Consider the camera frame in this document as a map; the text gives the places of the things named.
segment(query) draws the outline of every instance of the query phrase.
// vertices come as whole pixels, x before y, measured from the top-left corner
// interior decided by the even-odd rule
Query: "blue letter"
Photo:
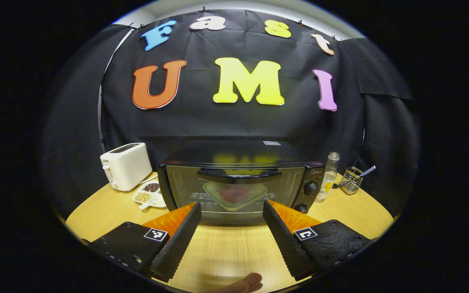
[[[171,33],[171,26],[173,24],[176,24],[177,22],[175,20],[170,20],[169,22],[166,22],[165,24],[161,24],[160,26],[157,26],[156,28],[153,28],[147,32],[145,32],[141,37],[146,38],[147,46],[145,50],[149,50],[154,48],[155,46],[158,46],[165,41],[169,39],[169,37],[162,37],[162,34],[169,35]]]

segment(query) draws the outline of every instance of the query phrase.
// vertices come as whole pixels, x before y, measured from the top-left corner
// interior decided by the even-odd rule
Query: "oven door handle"
[[[281,172],[259,169],[201,169],[197,171],[197,176],[227,184],[254,184],[279,179]]]

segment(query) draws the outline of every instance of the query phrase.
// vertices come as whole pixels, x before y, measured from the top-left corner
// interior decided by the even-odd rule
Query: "metal basket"
[[[359,190],[359,186],[361,186],[361,182],[363,182],[363,178],[359,176],[361,174],[363,174],[363,171],[356,167],[347,168],[339,183],[341,190],[347,195],[356,193]]]

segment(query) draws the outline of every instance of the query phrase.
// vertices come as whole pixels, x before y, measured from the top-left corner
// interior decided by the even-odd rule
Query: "white wall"
[[[346,24],[336,16],[324,11],[322,8],[302,0],[257,0],[248,1],[218,1],[218,0],[158,0],[134,13],[117,20],[114,24],[128,25],[138,28],[140,24],[149,24],[155,20],[171,17],[192,11],[206,9],[247,9],[281,16],[297,22],[302,20],[306,26],[310,26],[327,35],[334,35],[337,39],[350,39],[353,37],[365,37],[355,28]]]

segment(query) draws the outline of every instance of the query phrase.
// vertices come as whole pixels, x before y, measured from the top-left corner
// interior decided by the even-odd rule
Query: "table surface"
[[[338,175],[336,182],[340,180],[341,175]],[[76,236],[94,241],[125,221],[144,224],[169,212],[167,208],[153,207],[140,210],[140,204],[132,200],[137,189],[124,192],[107,184],[71,213],[66,220],[67,226]],[[361,189],[354,195],[332,189],[327,199],[314,203],[307,215],[321,222],[337,219],[368,239],[383,235],[393,223],[388,211]],[[290,275],[265,224],[212,226],[201,223],[175,276],[163,283],[185,291],[203,292],[229,285],[251,272],[263,277],[259,293],[306,280],[297,282]]]

